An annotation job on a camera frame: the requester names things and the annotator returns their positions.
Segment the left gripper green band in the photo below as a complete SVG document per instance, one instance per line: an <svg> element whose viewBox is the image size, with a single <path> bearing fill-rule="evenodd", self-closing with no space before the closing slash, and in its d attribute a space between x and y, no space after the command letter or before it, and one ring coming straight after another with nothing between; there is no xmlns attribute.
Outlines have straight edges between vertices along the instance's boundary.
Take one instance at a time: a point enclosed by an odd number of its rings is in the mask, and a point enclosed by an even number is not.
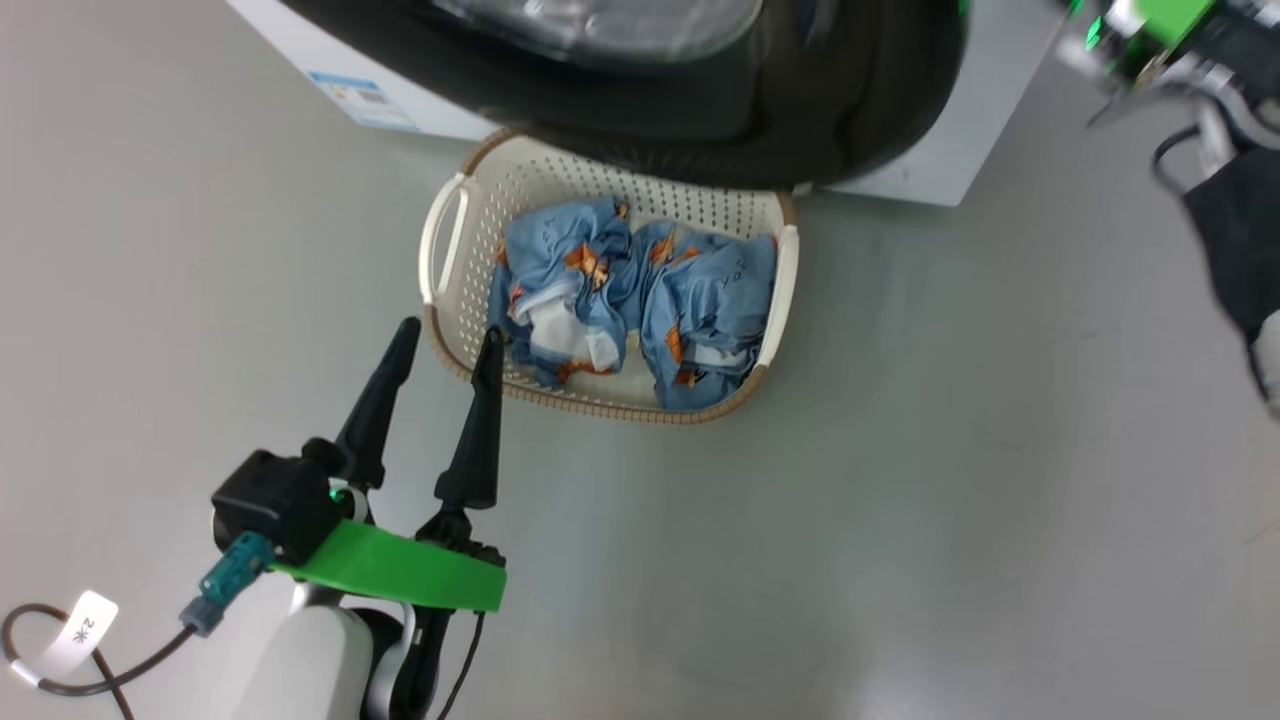
<svg viewBox="0 0 1280 720"><path fill-rule="evenodd" d="M311 438L303 457L330 478L361 489L380 489L383 455L397 396L413 366L422 322L402 320L344 425L333 439ZM506 340L498 325L484 337L471 374L474 397L451 465L439 475L435 496L444 511L488 510L497 505ZM344 518L302 566L283 561L274 569L298 582L347 594L410 603L422 609L495 612L506 591L503 568L476 556L421 543Z"/></svg>

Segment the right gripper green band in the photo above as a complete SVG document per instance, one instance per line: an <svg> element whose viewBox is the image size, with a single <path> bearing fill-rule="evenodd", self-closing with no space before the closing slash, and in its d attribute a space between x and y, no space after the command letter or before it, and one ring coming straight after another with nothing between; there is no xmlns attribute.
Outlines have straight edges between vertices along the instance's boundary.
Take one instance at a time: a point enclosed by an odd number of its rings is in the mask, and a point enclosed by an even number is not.
<svg viewBox="0 0 1280 720"><path fill-rule="evenodd" d="M1189 106L1212 151L1275 150L1275 1L1066 1L1060 60L1107 97L1088 122L1158 102Z"/></svg>

